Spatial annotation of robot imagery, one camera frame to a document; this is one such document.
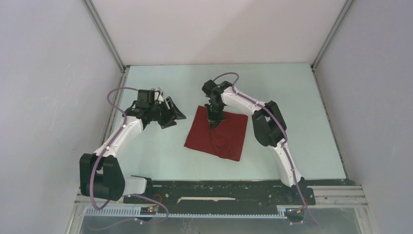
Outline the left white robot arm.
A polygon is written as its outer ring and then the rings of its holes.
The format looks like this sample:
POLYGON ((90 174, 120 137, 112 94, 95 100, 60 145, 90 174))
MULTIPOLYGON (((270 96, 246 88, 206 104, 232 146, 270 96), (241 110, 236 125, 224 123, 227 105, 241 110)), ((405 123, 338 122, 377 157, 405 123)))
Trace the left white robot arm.
POLYGON ((144 102, 137 100, 122 114, 123 120, 110 138, 92 154, 83 154, 79 161, 80 191, 84 196, 116 201, 135 194, 142 203, 152 201, 154 190, 150 178, 124 174, 121 162, 127 146, 151 122, 162 129, 176 125, 187 117, 170 97, 144 102))

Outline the red cloth napkin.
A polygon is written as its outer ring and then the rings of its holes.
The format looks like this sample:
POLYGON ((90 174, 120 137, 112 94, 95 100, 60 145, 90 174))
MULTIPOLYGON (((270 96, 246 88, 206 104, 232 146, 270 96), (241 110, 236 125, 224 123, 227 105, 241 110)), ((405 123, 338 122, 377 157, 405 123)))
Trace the red cloth napkin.
POLYGON ((225 120, 211 130, 206 107, 198 106, 184 146, 219 158, 240 161, 248 116, 224 112, 224 117, 225 120))

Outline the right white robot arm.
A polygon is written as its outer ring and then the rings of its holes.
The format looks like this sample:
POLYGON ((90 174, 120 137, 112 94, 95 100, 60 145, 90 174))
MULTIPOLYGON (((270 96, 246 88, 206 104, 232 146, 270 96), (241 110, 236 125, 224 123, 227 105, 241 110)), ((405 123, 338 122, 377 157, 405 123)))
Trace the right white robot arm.
POLYGON ((258 101, 236 88, 231 83, 216 84, 209 80, 202 86, 202 91, 209 98, 205 104, 209 129, 218 127, 224 120, 224 107, 232 106, 244 114, 250 115, 255 139, 264 147, 275 151, 279 166, 280 180, 287 186, 283 191, 286 202, 295 204, 303 197, 298 186, 301 180, 287 145, 286 124, 278 105, 274 101, 258 101))

